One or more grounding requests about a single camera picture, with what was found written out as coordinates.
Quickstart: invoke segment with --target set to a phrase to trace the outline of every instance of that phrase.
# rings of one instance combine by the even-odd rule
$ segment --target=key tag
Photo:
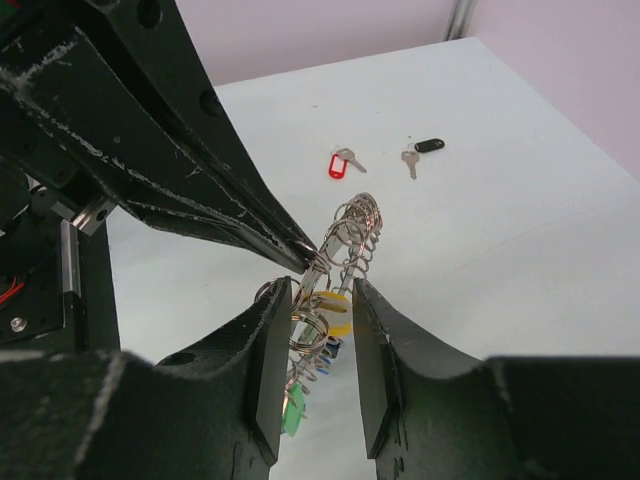
[[[331,155],[331,162],[329,163],[329,176],[331,178],[335,178],[336,180],[340,180],[344,178],[344,174],[347,171],[347,163],[345,160],[340,158],[340,155],[334,153]]]
[[[444,141],[439,138],[432,138],[431,140],[424,140],[423,142],[416,143],[413,145],[413,148],[418,153],[433,152],[444,148]]]
[[[305,411],[304,393],[299,383],[294,384],[287,392],[283,410],[281,432],[293,437],[298,432]]]
[[[344,337],[351,333],[353,310],[348,298],[334,292],[313,292],[311,305],[329,323],[330,336]]]

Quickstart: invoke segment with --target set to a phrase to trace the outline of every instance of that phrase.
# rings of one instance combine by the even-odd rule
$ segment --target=silver key
[[[350,148],[341,148],[336,152],[338,156],[344,160],[345,162],[350,163],[362,173],[367,173],[367,169],[362,166],[362,164],[356,160],[356,154]]]
[[[406,150],[402,152],[402,161],[409,165],[409,174],[414,180],[418,177],[416,174],[416,163],[420,161],[420,155],[413,150]]]

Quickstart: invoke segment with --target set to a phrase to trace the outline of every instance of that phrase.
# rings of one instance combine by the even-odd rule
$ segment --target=yellow key tag
[[[313,292],[311,305],[329,322],[329,335],[344,337],[351,333],[353,310],[347,297],[333,292]]]

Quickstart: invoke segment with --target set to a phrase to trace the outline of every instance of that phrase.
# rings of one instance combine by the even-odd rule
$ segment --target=white table surface
[[[479,41],[465,39],[220,87],[267,185],[318,244],[358,192],[384,216],[370,279],[477,357],[640,352],[640,187]],[[442,138],[409,178],[400,153]],[[352,148],[369,172],[326,170]],[[152,361],[248,307],[282,268],[109,219],[123,348]],[[275,480],[375,478],[355,362],[312,386]]]

